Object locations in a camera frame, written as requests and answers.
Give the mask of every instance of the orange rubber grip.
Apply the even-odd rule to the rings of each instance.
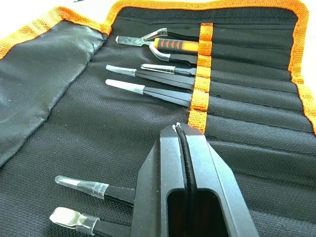
[[[180,53],[180,54],[198,54],[198,42],[184,41],[176,39],[155,39],[154,46],[159,51]]]

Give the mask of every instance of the tool pouch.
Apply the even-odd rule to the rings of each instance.
[[[260,236],[316,236],[316,106],[301,76],[307,20],[298,0],[119,0],[104,23],[58,7],[0,40],[1,236],[73,235],[48,219],[59,206],[130,225],[129,207],[64,192],[54,178],[135,188],[160,131],[176,122],[199,128],[233,170]],[[191,27],[200,27],[193,91],[105,68],[185,67],[116,37]],[[192,93],[192,104],[106,79]]]

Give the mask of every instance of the black fabric pouch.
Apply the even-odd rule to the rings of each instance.
[[[217,2],[120,1],[102,25],[57,8],[49,14],[47,32],[33,39],[26,34],[28,41],[12,47],[8,39],[0,44],[2,237],[81,236],[50,222],[59,206],[131,224],[131,208],[54,179],[63,175],[136,188],[138,170],[159,132],[188,123],[194,108],[110,87],[105,80],[193,92],[107,71],[107,64],[188,67],[115,39],[201,23],[213,23],[202,124],[208,142],[233,170],[261,237],[316,236],[315,120],[304,104],[307,97],[300,97],[307,92],[296,83],[300,62],[293,56],[299,37],[304,41],[305,21],[298,21],[307,10],[292,0]]]

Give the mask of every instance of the black canvas fabric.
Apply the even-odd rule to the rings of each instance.
[[[26,87],[14,98],[41,110],[26,111],[30,117],[16,118],[16,124],[27,128],[24,136],[17,137],[19,150],[16,145],[1,150],[1,236],[82,236],[51,223],[49,216],[59,206],[104,221],[131,224],[131,208],[59,186],[54,178],[64,175],[136,187],[138,170],[160,130],[187,122],[188,108],[107,86],[105,79],[191,92],[107,71],[107,64],[136,69],[142,63],[169,65],[153,56],[147,46],[119,45],[115,38],[141,37],[163,27],[199,27],[202,22],[214,23],[214,35],[223,28],[248,30],[254,41],[249,45],[235,43],[234,47],[245,55],[243,48],[266,55],[265,60],[256,55],[252,63],[240,55],[212,58],[217,76],[210,87],[205,132],[208,142],[234,171],[261,237],[316,236],[316,138],[286,70],[293,44],[289,36],[296,21],[293,12],[279,8],[183,11],[128,7],[115,20],[108,38],[64,21],[41,37],[15,46],[0,60],[0,85],[8,83],[5,92],[10,96],[15,90],[7,88],[14,88],[17,80],[32,84],[33,90]],[[86,44],[74,41],[74,34]],[[270,41],[260,42],[258,35],[260,39],[270,36]],[[47,42],[51,43],[47,48],[39,48]],[[269,50],[261,50],[262,42]],[[228,41],[216,43],[227,45]],[[40,64],[24,65],[25,58],[20,55],[26,53],[19,47],[31,52],[30,60],[40,58]],[[52,47],[60,52],[47,57]],[[278,58],[278,66],[271,64],[269,52],[280,54],[274,58]],[[68,59],[80,59],[81,63],[70,66],[65,63]],[[43,65],[52,70],[45,70]],[[26,97],[42,87],[54,96],[41,100]],[[14,105],[8,108],[17,109]],[[45,117],[34,119],[39,112]],[[1,147],[8,144],[9,134],[9,129],[0,127]],[[4,153],[7,149],[16,153]]]

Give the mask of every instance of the orange binding trim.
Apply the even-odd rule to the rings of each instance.
[[[192,102],[188,125],[205,132],[209,86],[211,81],[211,51],[212,51],[213,24],[201,24],[198,42],[197,74],[192,94]]]
[[[309,13],[306,6],[299,0],[217,0],[210,2],[181,2],[181,1],[156,1],[156,0],[119,0],[111,8],[104,24],[83,17],[65,7],[56,7],[50,10],[44,17],[22,27],[15,33],[0,40],[0,59],[18,43],[32,40],[47,32],[62,20],[72,21],[77,24],[89,26],[102,33],[110,34],[112,24],[118,13],[124,7],[140,7],[148,9],[184,9],[184,10],[209,10],[231,7],[280,7],[293,11],[298,21],[293,32],[293,47],[288,70],[292,74],[292,82],[297,85],[300,98],[304,106],[305,116],[312,122],[316,134],[316,105],[311,91],[304,86],[301,76],[302,57],[305,43],[305,33]],[[198,64],[210,67],[210,59],[199,55]]]

